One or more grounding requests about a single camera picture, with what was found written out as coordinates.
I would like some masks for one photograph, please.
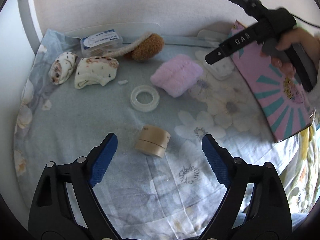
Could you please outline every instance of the white headboard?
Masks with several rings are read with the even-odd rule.
[[[320,24],[314,0],[261,0],[268,8],[283,6],[305,20]],[[196,35],[200,29],[227,33],[236,19],[254,20],[227,0],[35,0],[43,33],[60,32],[113,23],[158,23],[162,34]]]

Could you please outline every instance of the teal stripe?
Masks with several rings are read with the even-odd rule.
[[[277,119],[277,120],[274,122],[274,124],[271,126],[271,130],[272,130],[273,132],[275,132],[275,131],[278,129],[278,127],[279,127],[279,125],[281,124],[281,122],[282,122],[285,114],[286,114],[287,111],[288,111],[288,108],[289,108],[289,106],[286,106],[286,108],[282,111],[281,115],[278,117],[278,119]]]
[[[262,98],[267,98],[269,96],[272,96],[279,92],[280,92],[280,89],[276,89],[276,90],[271,90],[271,91],[266,91],[261,93],[255,93],[254,96],[256,99],[262,99]]]
[[[291,109],[287,128],[285,129],[285,132],[284,132],[284,139],[287,139],[292,135],[292,124],[293,124],[293,108]]]
[[[306,122],[304,121],[301,109],[298,109],[298,114],[299,114],[299,121],[300,121],[300,126],[301,128],[305,128],[307,126]]]
[[[270,115],[272,115],[283,103],[284,103],[284,100],[282,97],[280,97],[278,100],[264,107],[263,112],[265,116],[269,117]]]
[[[271,78],[268,78],[268,77],[266,77],[266,76],[260,76],[260,77],[258,78],[257,82],[259,82],[259,83],[265,83],[265,84],[270,84],[270,85],[277,85],[277,86],[280,85],[280,83],[279,83],[278,81],[275,81],[275,80],[273,80],[273,79],[271,79]]]
[[[281,72],[280,72],[275,66],[273,66],[272,64],[270,64],[270,65],[269,65],[269,68],[271,68],[271,70],[272,70],[274,73],[276,73],[277,76],[282,77]]]
[[[243,48],[239,49],[239,58],[241,58],[243,53],[244,53],[244,49]]]

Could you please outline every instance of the brown sponge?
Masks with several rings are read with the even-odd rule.
[[[153,33],[133,51],[124,55],[125,58],[132,58],[135,61],[146,61],[157,55],[164,47],[164,40],[158,34]]]

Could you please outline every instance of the white wall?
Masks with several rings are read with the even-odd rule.
[[[8,0],[0,12],[0,37],[0,193],[15,217],[26,227],[29,211],[15,173],[13,133],[21,92],[35,54],[23,29],[17,0]]]
[[[320,24],[320,10],[314,0],[261,0],[269,8],[284,6]],[[236,19],[253,23],[237,5],[227,0],[35,0],[43,33],[60,32],[122,22],[158,23],[163,34],[196,35],[202,28],[228,32]]]

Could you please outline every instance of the tape roll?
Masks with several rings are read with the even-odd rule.
[[[153,125],[145,125],[135,148],[144,154],[163,158],[169,140],[170,133],[167,131]]]
[[[142,104],[138,101],[137,96],[143,92],[149,93],[152,96],[152,101],[148,104]],[[160,96],[158,91],[150,86],[136,87],[130,96],[130,102],[134,109],[141,112],[151,112],[155,110],[159,104]]]

